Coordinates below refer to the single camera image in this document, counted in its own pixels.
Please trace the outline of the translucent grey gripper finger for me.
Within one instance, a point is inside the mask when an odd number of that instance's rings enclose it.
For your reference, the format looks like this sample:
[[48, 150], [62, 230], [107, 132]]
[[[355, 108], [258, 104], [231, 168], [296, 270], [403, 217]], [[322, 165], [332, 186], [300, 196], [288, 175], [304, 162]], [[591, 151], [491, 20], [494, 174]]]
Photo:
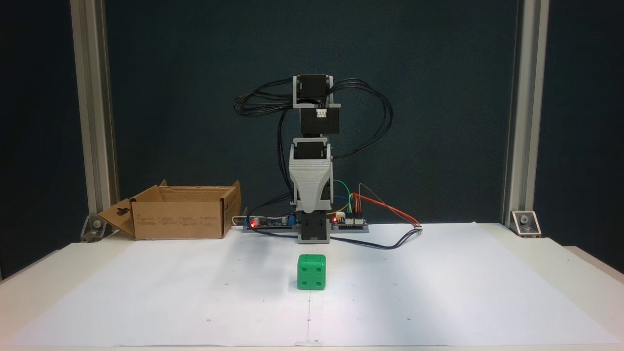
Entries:
[[332, 175], [332, 163], [328, 158], [292, 158], [288, 169], [298, 195], [297, 210], [310, 214], [331, 209], [331, 200], [321, 200], [323, 189]]

